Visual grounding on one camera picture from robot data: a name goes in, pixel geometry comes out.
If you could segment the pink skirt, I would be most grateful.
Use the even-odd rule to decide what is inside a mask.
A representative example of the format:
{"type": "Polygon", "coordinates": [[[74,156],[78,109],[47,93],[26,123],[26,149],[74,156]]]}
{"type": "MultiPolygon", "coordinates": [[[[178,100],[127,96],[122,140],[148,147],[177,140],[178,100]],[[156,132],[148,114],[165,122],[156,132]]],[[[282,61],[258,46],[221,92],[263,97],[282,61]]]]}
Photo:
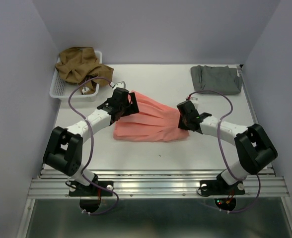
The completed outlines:
{"type": "Polygon", "coordinates": [[[178,128],[179,111],[135,92],[139,112],[115,123],[113,138],[132,142],[183,140],[189,132],[178,128]]]}

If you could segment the grey pleated skirt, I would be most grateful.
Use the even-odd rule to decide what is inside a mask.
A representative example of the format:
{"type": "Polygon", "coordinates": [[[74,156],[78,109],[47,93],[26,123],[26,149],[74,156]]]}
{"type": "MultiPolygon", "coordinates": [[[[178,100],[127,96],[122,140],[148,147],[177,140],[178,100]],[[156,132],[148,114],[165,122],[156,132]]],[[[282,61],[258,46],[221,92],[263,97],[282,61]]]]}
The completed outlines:
{"type": "Polygon", "coordinates": [[[219,92],[224,95],[241,93],[242,77],[236,68],[198,65],[191,67],[190,73],[195,91],[204,91],[205,94],[219,92]]]}

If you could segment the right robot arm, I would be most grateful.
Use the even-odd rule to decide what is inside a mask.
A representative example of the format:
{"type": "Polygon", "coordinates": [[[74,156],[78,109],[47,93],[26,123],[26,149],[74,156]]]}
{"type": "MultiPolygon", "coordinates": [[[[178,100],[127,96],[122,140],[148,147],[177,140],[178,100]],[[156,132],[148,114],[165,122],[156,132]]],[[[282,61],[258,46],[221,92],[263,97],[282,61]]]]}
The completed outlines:
{"type": "Polygon", "coordinates": [[[238,161],[232,165],[226,164],[226,169],[217,176],[216,189],[220,193],[228,193],[236,182],[258,174],[278,156],[276,148],[259,124],[236,125],[209,113],[200,114],[190,100],[178,104],[177,109],[180,113],[180,129],[216,137],[220,150],[222,140],[236,148],[238,161]]]}

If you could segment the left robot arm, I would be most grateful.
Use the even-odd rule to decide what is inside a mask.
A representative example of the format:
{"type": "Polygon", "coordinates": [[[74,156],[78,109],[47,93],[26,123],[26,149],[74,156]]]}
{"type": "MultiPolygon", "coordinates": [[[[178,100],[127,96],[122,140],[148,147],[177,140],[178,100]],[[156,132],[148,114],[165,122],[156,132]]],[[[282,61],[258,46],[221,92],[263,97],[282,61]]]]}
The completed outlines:
{"type": "Polygon", "coordinates": [[[74,179],[80,184],[80,189],[86,195],[97,191],[96,174],[82,163],[83,143],[91,140],[94,146],[94,134],[111,126],[121,117],[139,112],[136,95],[127,89],[115,86],[113,94],[103,104],[98,106],[89,116],[84,116],[75,110],[82,120],[62,128],[55,127],[47,144],[43,163],[74,179]]]}

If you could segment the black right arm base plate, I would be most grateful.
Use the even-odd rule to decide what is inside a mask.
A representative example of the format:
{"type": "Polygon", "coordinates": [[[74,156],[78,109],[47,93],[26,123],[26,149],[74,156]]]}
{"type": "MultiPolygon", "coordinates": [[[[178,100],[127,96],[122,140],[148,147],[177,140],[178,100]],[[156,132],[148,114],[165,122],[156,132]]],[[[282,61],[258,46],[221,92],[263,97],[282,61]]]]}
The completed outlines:
{"type": "Polygon", "coordinates": [[[228,185],[223,180],[201,180],[198,188],[200,195],[208,196],[223,196],[234,192],[235,195],[244,195],[245,189],[242,182],[238,181],[233,185],[228,185]]]}

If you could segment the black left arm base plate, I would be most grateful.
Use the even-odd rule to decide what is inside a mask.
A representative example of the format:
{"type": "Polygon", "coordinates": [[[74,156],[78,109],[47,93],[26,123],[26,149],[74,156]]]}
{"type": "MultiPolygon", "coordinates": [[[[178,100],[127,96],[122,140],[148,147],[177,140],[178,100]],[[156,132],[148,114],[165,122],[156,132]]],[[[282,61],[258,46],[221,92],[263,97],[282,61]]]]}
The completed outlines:
{"type": "Polygon", "coordinates": [[[84,186],[77,181],[71,181],[71,187],[69,187],[69,196],[70,197],[97,197],[98,194],[100,194],[102,197],[107,196],[110,197],[112,196],[111,192],[107,192],[104,190],[101,190],[100,193],[98,193],[98,188],[89,185],[89,186],[84,186]]]}

